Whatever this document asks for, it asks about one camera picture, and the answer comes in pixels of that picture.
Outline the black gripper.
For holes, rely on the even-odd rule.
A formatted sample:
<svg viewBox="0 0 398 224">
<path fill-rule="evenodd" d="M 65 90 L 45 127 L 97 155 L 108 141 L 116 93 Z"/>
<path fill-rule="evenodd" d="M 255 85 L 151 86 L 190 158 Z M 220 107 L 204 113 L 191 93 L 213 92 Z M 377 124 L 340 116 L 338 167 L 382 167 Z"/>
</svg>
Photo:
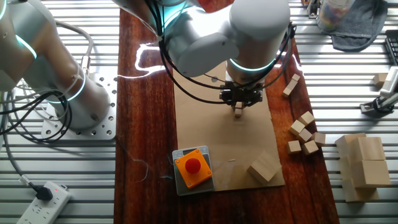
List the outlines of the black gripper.
<svg viewBox="0 0 398 224">
<path fill-rule="evenodd" d="M 237 102 L 241 102 L 243 109 L 245 109 L 249 105 L 254 105 L 263 100 L 262 90 L 260 89 L 238 87 L 233 82 L 226 82 L 221 87 L 224 89 L 220 91 L 220 99 L 230 105 L 233 110 L 236 108 Z"/>
</svg>

